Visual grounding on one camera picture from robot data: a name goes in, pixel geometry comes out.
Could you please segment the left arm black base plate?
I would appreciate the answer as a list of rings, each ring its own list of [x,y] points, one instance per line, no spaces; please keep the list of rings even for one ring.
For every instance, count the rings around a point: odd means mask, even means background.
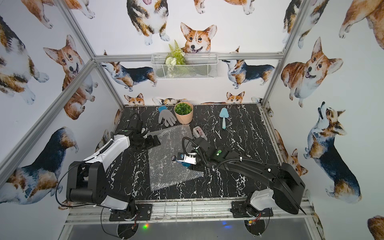
[[[152,210],[152,204],[128,205],[126,210],[111,210],[109,221],[149,221],[151,219]]]

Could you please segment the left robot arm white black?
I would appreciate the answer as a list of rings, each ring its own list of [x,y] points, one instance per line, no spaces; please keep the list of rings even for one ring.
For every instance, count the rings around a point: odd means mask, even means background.
[[[73,162],[68,170],[66,198],[69,202],[92,204],[115,211],[134,211],[132,198],[123,200],[110,192],[107,169],[124,151],[141,153],[160,146],[158,136],[147,136],[149,129],[143,129],[143,121],[138,114],[131,115],[128,126],[116,134],[81,162]]]

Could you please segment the white tape dispenser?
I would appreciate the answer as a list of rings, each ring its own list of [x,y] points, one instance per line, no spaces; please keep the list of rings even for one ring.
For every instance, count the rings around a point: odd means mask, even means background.
[[[193,128],[193,135],[194,137],[197,139],[197,138],[203,138],[205,139],[206,141],[208,140],[207,136],[205,135],[205,133],[203,132],[202,128],[197,126],[195,128]]]

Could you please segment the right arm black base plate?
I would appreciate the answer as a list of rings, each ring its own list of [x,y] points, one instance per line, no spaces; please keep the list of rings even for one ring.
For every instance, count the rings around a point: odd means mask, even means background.
[[[274,216],[272,209],[264,209],[262,211],[259,211],[252,207],[249,203],[246,203],[245,201],[233,201],[231,203],[230,212],[233,214],[234,218],[256,218],[258,216]]]

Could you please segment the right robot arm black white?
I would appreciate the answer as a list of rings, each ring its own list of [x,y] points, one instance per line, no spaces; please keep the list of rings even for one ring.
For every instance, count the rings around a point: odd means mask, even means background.
[[[275,207],[293,215],[303,211],[301,202],[306,185],[291,165],[258,162],[235,150],[214,148],[202,137],[195,140],[183,137],[182,149],[178,162],[189,164],[190,170],[203,172],[211,169],[239,173],[266,186],[264,190],[249,194],[246,206],[248,211],[260,212]]]

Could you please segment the clear bubble wrap sheet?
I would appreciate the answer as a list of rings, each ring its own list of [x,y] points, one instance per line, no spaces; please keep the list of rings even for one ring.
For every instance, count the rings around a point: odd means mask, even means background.
[[[181,163],[173,161],[173,158],[183,151],[182,138],[193,137],[189,125],[178,125],[150,132],[149,136],[157,136],[161,143],[160,146],[149,150],[151,191],[204,176],[203,172],[189,170]]]

